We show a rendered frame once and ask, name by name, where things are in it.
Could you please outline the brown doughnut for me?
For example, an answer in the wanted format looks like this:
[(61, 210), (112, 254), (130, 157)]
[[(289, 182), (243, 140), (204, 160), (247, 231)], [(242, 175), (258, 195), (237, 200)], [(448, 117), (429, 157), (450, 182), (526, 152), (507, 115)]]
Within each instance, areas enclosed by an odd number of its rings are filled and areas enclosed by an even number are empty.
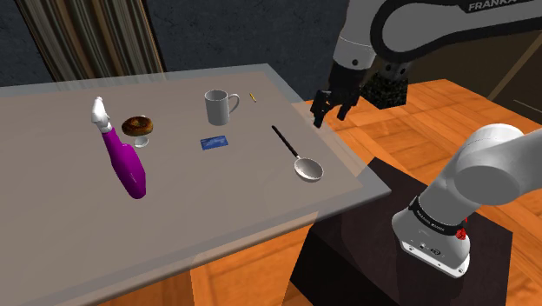
[(153, 131), (154, 125), (146, 116), (133, 116), (122, 123), (122, 132), (127, 136), (145, 136)]

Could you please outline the grey table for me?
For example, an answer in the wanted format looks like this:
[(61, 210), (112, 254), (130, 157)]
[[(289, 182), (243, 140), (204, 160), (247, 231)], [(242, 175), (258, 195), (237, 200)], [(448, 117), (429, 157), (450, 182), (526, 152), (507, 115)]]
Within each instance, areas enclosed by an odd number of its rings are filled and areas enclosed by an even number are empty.
[[(240, 97), (225, 125), (209, 90)], [(91, 122), (97, 96), (140, 158), (141, 199)], [(144, 148), (122, 132), (133, 116), (154, 125)], [(321, 180), (295, 173), (273, 125)], [(203, 150), (213, 136), (228, 145)], [(2, 87), (0, 306), (96, 305), (388, 193), (266, 64)]]

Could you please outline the blue card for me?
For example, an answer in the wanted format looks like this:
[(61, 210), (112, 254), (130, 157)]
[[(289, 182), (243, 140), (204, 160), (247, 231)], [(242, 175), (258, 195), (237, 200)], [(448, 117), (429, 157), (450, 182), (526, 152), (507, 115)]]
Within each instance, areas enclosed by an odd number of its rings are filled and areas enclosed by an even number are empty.
[(213, 136), (201, 140), (203, 150), (210, 150), (228, 145), (228, 140), (225, 136)]

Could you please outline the grey mug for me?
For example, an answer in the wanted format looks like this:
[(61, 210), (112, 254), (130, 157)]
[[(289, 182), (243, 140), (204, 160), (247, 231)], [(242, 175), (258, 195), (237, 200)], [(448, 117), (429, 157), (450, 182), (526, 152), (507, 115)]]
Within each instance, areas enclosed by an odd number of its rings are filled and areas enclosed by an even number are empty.
[(208, 122), (222, 126), (229, 122), (230, 114), (239, 106), (240, 97), (224, 90), (209, 90), (204, 95)]

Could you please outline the black speckled block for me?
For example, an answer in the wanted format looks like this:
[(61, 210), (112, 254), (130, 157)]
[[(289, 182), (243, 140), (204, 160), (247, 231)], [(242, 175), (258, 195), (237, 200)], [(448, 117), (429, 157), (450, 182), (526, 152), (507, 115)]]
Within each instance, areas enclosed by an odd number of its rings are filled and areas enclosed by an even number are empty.
[(360, 89), (360, 95), (379, 110), (405, 105), (408, 80), (391, 80), (379, 72), (373, 74)]

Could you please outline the purple spray bottle white nozzle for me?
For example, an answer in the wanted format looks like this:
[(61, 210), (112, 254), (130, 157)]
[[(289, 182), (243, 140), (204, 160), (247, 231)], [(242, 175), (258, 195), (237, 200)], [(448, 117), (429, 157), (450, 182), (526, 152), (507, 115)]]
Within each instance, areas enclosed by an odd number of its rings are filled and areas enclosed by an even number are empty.
[(102, 133), (111, 165), (124, 189), (132, 198), (145, 197), (146, 173), (140, 158), (130, 144), (121, 142), (109, 121), (109, 115), (100, 96), (97, 96), (93, 102), (91, 122)]

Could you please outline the striped beige curtain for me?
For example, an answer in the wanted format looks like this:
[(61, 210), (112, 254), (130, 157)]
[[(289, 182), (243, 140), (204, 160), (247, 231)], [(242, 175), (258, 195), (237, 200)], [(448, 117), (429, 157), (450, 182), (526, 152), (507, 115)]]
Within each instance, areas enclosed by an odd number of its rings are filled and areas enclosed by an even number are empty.
[(14, 0), (57, 82), (162, 73), (148, 0)]

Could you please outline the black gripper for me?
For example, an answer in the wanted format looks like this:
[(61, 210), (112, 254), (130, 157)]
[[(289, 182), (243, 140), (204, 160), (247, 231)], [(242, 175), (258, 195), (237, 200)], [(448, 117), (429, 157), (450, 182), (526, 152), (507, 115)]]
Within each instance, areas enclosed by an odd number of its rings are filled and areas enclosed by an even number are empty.
[(367, 69), (352, 70), (336, 62), (333, 63), (329, 78), (328, 90), (318, 90), (315, 94), (310, 111), (314, 115), (314, 126), (320, 128), (325, 115), (337, 105), (337, 118), (344, 121), (360, 98), (360, 85)]

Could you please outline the dark robot stand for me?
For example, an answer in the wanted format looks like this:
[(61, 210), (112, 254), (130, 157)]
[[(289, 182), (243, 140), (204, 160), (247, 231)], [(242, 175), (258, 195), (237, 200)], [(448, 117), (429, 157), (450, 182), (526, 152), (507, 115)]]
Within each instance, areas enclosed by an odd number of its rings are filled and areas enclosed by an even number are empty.
[(512, 232), (473, 213), (468, 271), (454, 279), (401, 249), (392, 216), (426, 186), (374, 158), (391, 193), (315, 223), (291, 283), (313, 306), (506, 306)]

